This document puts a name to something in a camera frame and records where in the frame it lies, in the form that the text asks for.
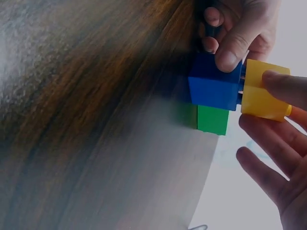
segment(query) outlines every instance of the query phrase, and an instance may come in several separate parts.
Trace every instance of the yellow block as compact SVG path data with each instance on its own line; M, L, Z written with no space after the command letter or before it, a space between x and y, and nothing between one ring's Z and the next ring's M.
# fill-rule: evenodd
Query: yellow block
M266 70L290 75L288 68L248 59L241 113L284 121L284 116L291 113L291 106L274 98L263 88L262 75Z

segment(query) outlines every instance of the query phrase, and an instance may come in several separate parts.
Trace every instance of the stacked blocks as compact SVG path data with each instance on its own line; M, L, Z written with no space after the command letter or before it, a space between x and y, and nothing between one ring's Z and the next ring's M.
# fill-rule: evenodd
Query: stacked blocks
M291 106L282 102L263 87L262 75L266 70L290 75L290 69L248 59L231 73L221 72L215 65L214 55L197 54L189 74L193 104L198 105L198 130L225 135L229 111L241 104L241 112L275 121L284 121Z
M236 110L242 62L230 73L221 72L213 54L199 53L189 74L193 104Z

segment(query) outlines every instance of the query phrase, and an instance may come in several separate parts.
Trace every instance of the wood grain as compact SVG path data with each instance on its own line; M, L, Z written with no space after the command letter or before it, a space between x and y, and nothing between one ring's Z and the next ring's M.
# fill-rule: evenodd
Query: wood grain
M183 230L217 137L195 130L189 0L0 3L0 229Z

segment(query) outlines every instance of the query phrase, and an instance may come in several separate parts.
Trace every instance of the hand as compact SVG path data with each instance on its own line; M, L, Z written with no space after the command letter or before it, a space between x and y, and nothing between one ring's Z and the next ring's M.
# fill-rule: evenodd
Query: hand
M307 78L267 71L263 83L274 97L295 106L289 118L307 131ZM241 166L277 205L284 230L307 229L307 136L287 121L242 115L239 123L289 180L245 147L237 152Z
M216 36L203 40L206 51L216 53L217 67L231 72L245 57L265 61L275 43L280 0L217 0L205 10L206 22L222 26Z

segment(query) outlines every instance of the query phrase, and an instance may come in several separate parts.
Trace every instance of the blue block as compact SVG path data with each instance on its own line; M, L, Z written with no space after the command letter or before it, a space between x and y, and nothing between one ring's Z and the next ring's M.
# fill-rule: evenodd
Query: blue block
M236 110L242 62L231 73L221 72L214 55L198 53L189 74L193 104L225 110Z

